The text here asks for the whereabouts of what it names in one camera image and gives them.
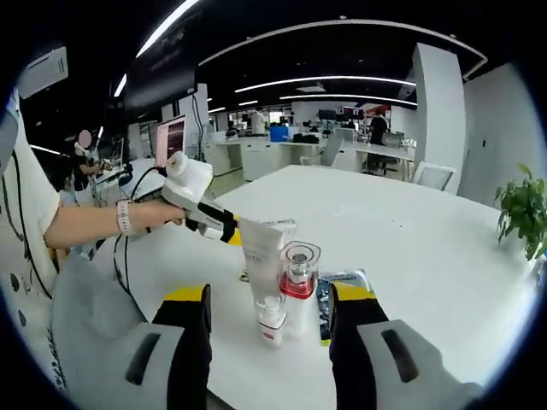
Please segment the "air conditioner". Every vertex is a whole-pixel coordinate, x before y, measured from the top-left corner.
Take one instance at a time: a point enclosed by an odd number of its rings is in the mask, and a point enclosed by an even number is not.
[[[19,95],[21,98],[29,98],[66,77],[68,77],[67,48],[61,47],[26,66],[17,84]]]

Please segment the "potted plant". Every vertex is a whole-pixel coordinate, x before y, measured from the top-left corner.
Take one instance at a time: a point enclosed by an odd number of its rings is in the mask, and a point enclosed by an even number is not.
[[[519,164],[519,169],[525,174],[521,185],[511,181],[504,188],[496,189],[496,201],[500,201],[502,209],[497,222],[497,241],[500,243],[511,232],[513,237],[517,234],[522,240],[526,258],[531,260],[547,250],[545,182],[534,179],[526,165]]]

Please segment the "wristband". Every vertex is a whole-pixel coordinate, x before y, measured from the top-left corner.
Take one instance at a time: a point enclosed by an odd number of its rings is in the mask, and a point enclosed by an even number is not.
[[[116,209],[118,214],[118,228],[124,235],[133,234],[131,222],[129,221],[129,203],[131,201],[122,200],[116,203]]]

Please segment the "round white table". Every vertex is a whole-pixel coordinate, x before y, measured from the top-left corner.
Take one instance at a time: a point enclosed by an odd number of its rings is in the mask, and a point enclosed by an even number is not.
[[[535,299],[531,265],[497,246],[499,212],[400,181],[287,167],[218,202],[254,220],[292,218],[321,247],[323,272],[364,268],[390,319],[440,349],[462,382],[488,384],[521,334]],[[97,263],[111,263],[112,240]],[[143,310],[178,286],[212,289],[209,389],[237,410],[334,409],[336,391],[318,325],[274,350],[263,344],[240,248],[174,224],[129,246],[131,289]]]

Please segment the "human hand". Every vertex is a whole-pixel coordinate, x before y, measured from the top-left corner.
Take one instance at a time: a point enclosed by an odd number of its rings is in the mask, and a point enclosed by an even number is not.
[[[184,209],[175,207],[161,198],[129,206],[129,219],[133,229],[137,231],[144,228],[157,228],[169,221],[180,226],[185,218]]]

